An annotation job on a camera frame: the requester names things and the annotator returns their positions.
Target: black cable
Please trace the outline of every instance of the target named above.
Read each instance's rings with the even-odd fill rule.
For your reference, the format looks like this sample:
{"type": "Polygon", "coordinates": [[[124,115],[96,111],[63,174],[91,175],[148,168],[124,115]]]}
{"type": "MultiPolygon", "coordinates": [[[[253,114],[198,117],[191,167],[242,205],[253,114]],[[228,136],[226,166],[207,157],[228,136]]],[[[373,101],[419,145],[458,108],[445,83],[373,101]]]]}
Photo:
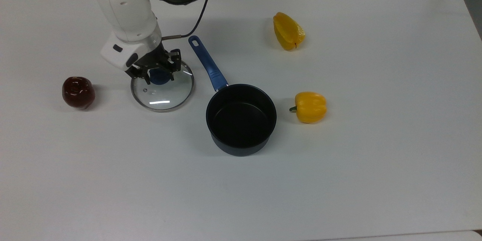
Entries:
{"type": "Polygon", "coordinates": [[[189,32],[189,33],[186,34],[186,35],[172,35],[172,36],[162,37],[162,40],[183,38],[183,37],[189,37],[190,35],[192,35],[192,34],[194,33],[194,31],[196,30],[196,28],[198,28],[199,22],[201,21],[201,18],[203,17],[204,10],[206,9],[206,5],[207,5],[207,4],[208,4],[208,0],[206,0],[206,1],[204,2],[204,6],[203,6],[203,9],[201,10],[201,13],[199,14],[198,21],[196,22],[196,25],[195,25],[194,28],[191,30],[191,32],[189,32]]]}

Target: saucepan handle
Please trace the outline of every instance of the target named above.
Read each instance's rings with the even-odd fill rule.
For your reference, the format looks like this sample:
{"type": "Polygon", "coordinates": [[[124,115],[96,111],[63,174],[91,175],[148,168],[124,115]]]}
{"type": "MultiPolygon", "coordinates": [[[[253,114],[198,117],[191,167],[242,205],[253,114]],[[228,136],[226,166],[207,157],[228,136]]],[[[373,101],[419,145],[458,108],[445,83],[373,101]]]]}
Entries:
{"type": "Polygon", "coordinates": [[[201,40],[197,36],[193,35],[189,38],[189,44],[191,45],[192,49],[194,50],[199,60],[203,64],[204,68],[206,69],[206,72],[208,73],[214,90],[218,91],[226,87],[226,79],[224,78],[219,68],[216,66],[214,60],[212,60],[212,57],[210,56],[208,50],[206,50],[206,47],[204,47],[201,40]]]}

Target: dark red apple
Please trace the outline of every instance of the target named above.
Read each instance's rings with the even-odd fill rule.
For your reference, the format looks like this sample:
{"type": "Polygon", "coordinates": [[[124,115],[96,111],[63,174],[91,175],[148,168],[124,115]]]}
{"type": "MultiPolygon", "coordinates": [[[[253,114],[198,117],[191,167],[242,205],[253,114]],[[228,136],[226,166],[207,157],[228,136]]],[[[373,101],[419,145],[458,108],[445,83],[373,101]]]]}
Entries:
{"type": "Polygon", "coordinates": [[[62,86],[62,98],[71,107],[86,109],[95,99],[95,91],[89,79],[69,77],[62,86]]]}

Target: black saucepan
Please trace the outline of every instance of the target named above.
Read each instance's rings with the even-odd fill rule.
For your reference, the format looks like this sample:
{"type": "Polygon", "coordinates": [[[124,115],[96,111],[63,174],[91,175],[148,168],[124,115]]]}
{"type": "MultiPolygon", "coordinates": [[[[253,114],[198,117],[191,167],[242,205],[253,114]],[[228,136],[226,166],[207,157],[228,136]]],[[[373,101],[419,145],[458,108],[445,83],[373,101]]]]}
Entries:
{"type": "Polygon", "coordinates": [[[248,156],[266,144],[276,125],[276,108],[270,97],[257,87],[228,85],[197,36],[189,38],[217,92],[206,109],[212,139],[224,152],[248,156]]]}

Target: yellow pepper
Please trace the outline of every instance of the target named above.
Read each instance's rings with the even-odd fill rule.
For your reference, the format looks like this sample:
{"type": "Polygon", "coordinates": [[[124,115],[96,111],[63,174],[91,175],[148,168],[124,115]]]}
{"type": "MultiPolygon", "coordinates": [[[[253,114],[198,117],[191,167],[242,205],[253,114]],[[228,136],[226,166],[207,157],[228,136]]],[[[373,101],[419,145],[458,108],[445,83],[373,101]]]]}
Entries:
{"type": "Polygon", "coordinates": [[[290,111],[296,111],[299,121],[304,123],[317,122],[323,119],[326,113],[326,99],[316,92],[300,92],[294,97],[296,107],[290,111]]]}

